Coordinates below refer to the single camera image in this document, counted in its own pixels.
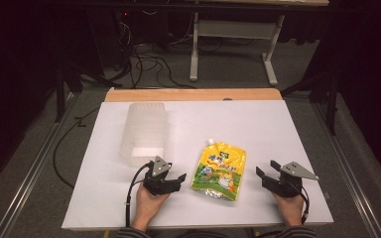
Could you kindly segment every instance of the hand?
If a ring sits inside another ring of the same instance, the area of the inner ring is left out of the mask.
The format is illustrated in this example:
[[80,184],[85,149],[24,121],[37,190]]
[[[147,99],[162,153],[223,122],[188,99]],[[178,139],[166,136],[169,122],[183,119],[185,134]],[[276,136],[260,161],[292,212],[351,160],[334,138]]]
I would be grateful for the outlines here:
[[300,195],[292,198],[284,198],[272,192],[278,202],[278,209],[284,218],[286,225],[302,225],[302,210],[304,200]]
[[150,224],[151,220],[157,215],[164,201],[169,196],[170,194],[155,196],[144,188],[143,183],[141,182],[137,191],[137,209],[135,219],[132,222],[132,227],[146,232],[148,224]]

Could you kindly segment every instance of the plastic container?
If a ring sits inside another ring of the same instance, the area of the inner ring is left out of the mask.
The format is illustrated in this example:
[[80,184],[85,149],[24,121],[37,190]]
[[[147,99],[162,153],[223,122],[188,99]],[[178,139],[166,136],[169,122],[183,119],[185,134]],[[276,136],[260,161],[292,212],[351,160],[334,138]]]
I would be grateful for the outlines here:
[[129,106],[120,145],[120,155],[139,168],[156,156],[164,157],[168,113],[163,103],[133,103]]

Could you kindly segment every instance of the white tabletop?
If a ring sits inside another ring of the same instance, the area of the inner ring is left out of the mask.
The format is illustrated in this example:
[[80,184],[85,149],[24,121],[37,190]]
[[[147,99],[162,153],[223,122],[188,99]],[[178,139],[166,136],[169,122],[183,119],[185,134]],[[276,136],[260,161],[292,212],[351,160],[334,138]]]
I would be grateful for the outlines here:
[[[119,155],[123,127],[132,102],[101,105],[63,228],[116,229],[125,226],[125,200],[137,172]],[[260,226],[282,223],[276,201],[256,176],[259,167],[270,177],[270,167],[296,161],[314,173],[284,100],[165,101],[169,139],[164,160],[173,163],[167,179],[187,173],[182,189],[173,193],[150,224],[167,227]],[[208,139],[240,147],[247,162],[237,201],[217,200],[191,189],[202,149]],[[317,181],[304,179],[311,199],[307,223],[333,222]],[[134,187],[132,202],[135,200]],[[131,218],[135,204],[131,205]]]

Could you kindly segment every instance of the striped sleeve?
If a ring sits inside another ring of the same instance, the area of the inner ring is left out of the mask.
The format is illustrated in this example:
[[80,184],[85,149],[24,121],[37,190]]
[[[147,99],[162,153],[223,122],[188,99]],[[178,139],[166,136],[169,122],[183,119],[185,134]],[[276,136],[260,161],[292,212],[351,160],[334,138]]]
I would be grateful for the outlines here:
[[144,232],[131,228],[131,227],[122,227],[117,231],[117,238],[151,238],[149,235]]
[[305,226],[293,226],[282,231],[276,238],[317,238],[317,234]]

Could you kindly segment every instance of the electrical cord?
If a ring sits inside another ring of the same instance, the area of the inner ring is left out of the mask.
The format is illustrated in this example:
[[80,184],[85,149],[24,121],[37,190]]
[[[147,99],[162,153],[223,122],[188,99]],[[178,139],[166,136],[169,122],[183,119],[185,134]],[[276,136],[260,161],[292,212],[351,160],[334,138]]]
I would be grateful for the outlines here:
[[214,39],[212,39],[212,40],[208,40],[208,39],[204,39],[204,41],[205,42],[219,42],[219,45],[215,48],[215,49],[213,49],[213,50],[204,50],[201,46],[202,46],[202,44],[198,44],[198,47],[197,47],[197,49],[199,50],[199,51],[201,51],[201,52],[203,52],[203,53],[214,53],[214,52],[216,52],[216,51],[218,51],[219,49],[221,49],[222,48],[222,46],[224,45],[224,40],[222,39],[222,38],[220,38],[219,40],[217,40],[217,41],[215,41]]
[[185,32],[184,36],[180,40],[178,40],[178,41],[169,43],[169,45],[172,46],[172,45],[175,45],[175,44],[178,44],[178,43],[185,42],[185,41],[187,41],[189,39],[192,39],[192,37],[188,37],[188,34],[191,31],[191,25],[192,24],[193,24],[193,13],[190,13],[190,23],[189,23],[188,29]]
[[259,42],[258,39],[249,39],[247,41],[248,41],[247,43],[237,43],[237,42],[230,42],[230,41],[224,40],[224,44],[230,45],[230,46],[237,46],[237,47],[246,47],[246,46],[255,44],[256,42]]
[[306,192],[305,188],[302,187],[302,190],[306,193],[306,196],[300,192],[294,184],[292,184],[291,182],[288,181],[288,184],[291,185],[298,193],[299,195],[302,197],[302,199],[305,201],[306,203],[306,208],[305,208],[305,211],[303,212],[303,215],[302,215],[302,225],[305,224],[305,221],[308,219],[308,216],[309,216],[309,207],[310,207],[310,201],[309,201],[309,196],[308,196],[308,193]]
[[142,11],[143,13],[145,13],[145,14],[147,14],[147,15],[149,15],[149,16],[151,16],[151,15],[155,15],[155,14],[157,14],[158,13],[158,11],[155,11],[155,12],[147,12],[147,11]]
[[125,213],[125,220],[126,220],[126,227],[131,227],[131,192],[132,192],[132,187],[137,184],[137,182],[135,182],[138,174],[145,168],[149,168],[151,165],[151,163],[147,163],[145,164],[144,166],[142,166],[138,172],[134,175],[134,178],[132,179],[131,181],[131,185],[129,186],[129,190],[128,190],[128,195],[126,197],[126,213]]
[[97,111],[100,107],[97,107],[95,109],[93,109],[92,111],[88,112],[87,114],[85,114],[84,116],[82,117],[75,117],[75,119],[78,119],[78,121],[76,123],[74,123],[63,135],[62,137],[59,139],[57,145],[55,146],[55,149],[54,149],[54,153],[53,153],[53,157],[52,157],[52,161],[53,161],[53,165],[54,165],[54,170],[55,170],[55,173],[57,174],[58,178],[64,183],[66,184],[67,186],[69,186],[70,188],[74,188],[73,184],[71,184],[70,182],[68,182],[62,175],[61,173],[59,172],[58,170],[58,166],[57,166],[57,151],[58,151],[58,148],[59,146],[61,145],[62,141],[64,140],[64,138],[73,130],[73,128],[75,127],[79,127],[81,126],[81,122],[83,119],[85,119],[86,117],[88,117],[89,115],[91,115],[93,112]]
[[[159,82],[159,84],[161,84],[162,86],[164,87],[167,87],[167,88],[172,88],[172,87],[183,87],[183,88],[196,88],[194,86],[191,86],[191,85],[187,85],[187,84],[180,84],[180,83],[177,83],[176,81],[173,80],[172,78],[172,69],[169,67],[168,63],[166,62],[165,59],[161,58],[161,57],[155,57],[155,56],[151,56],[148,54],[148,52],[150,52],[151,50],[147,51],[146,53],[144,54],[138,54],[138,51],[137,51],[138,47],[135,48],[135,55],[132,55],[131,57],[132,58],[136,58],[138,60],[138,62],[136,63],[135,67],[137,69],[139,69],[140,71],[140,74],[139,74],[139,77],[136,81],[134,81],[132,79],[132,89],[136,89],[137,88],[137,85],[139,83],[139,81],[141,80],[141,77],[142,77],[142,72],[144,70],[150,70],[150,69],[153,69],[153,68],[156,68],[157,65],[159,65],[161,68],[157,71],[156,73],[156,80],[157,82]],[[147,69],[144,69],[143,67],[143,62],[144,61],[151,61],[154,63],[154,65],[152,65],[150,68],[147,68]],[[160,82],[159,80],[159,73],[161,72],[161,70],[163,69],[163,64],[166,66],[166,68],[168,69],[169,71],[169,80],[174,84],[172,86],[168,86],[168,85],[164,85],[163,83]]]
[[[302,190],[305,192],[306,196],[300,192],[296,186],[294,184],[292,184],[291,182],[287,181],[287,183],[292,187],[294,188],[298,194],[302,197],[302,199],[305,201],[306,203],[306,208],[305,208],[305,211],[303,212],[303,215],[302,215],[302,225],[305,224],[305,221],[308,219],[308,216],[309,216],[309,207],[310,207],[310,200],[309,200],[309,196],[308,196],[308,192],[305,190],[304,187],[302,187]],[[265,237],[268,237],[268,236],[276,236],[278,234],[280,234],[281,232],[283,231],[271,231],[271,232],[266,232],[262,235],[259,235],[259,236],[256,236],[255,238],[265,238]]]
[[77,69],[79,69],[81,72],[83,72],[83,74],[89,76],[90,78],[94,79],[95,81],[91,81],[91,80],[87,80],[85,78],[81,78],[80,80],[83,81],[83,82],[86,82],[86,83],[89,83],[89,84],[94,84],[94,83],[102,83],[104,85],[107,85],[107,86],[113,86],[113,87],[122,87],[122,84],[117,84],[117,83],[114,83],[113,81],[114,80],[117,80],[117,79],[120,79],[122,78],[123,76],[125,76],[126,74],[128,74],[128,72],[131,71],[131,68],[132,68],[132,63],[130,60],[128,60],[126,62],[126,65],[125,67],[123,67],[123,70],[118,73],[117,75],[111,77],[111,78],[105,78],[101,75],[97,75],[97,74],[94,74],[92,72],[89,72],[87,71],[86,69],[84,68],[81,68],[79,66],[77,66]]

